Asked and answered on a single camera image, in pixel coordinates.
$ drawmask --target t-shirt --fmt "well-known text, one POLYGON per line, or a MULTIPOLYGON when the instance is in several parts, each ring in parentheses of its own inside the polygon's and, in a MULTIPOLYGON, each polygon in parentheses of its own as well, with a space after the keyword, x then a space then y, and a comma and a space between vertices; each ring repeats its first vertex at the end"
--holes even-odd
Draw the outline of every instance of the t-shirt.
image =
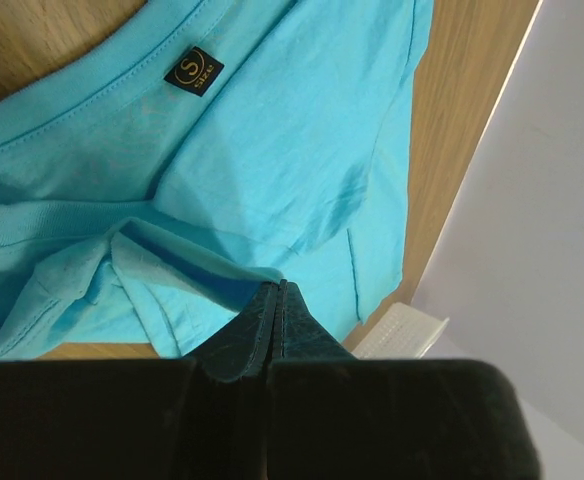
POLYGON ((0 359, 184 355, 262 281, 337 339, 401 278, 431 0, 161 0, 0 102, 0 359), (164 80, 193 47, 203 96, 164 80))

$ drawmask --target size label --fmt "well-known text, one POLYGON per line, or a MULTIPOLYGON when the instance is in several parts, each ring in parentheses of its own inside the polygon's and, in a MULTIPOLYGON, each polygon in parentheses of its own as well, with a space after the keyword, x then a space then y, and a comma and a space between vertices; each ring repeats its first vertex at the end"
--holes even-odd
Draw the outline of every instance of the size label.
POLYGON ((185 54, 165 76, 165 81, 199 97, 210 88, 223 70, 223 64, 199 47, 185 54))

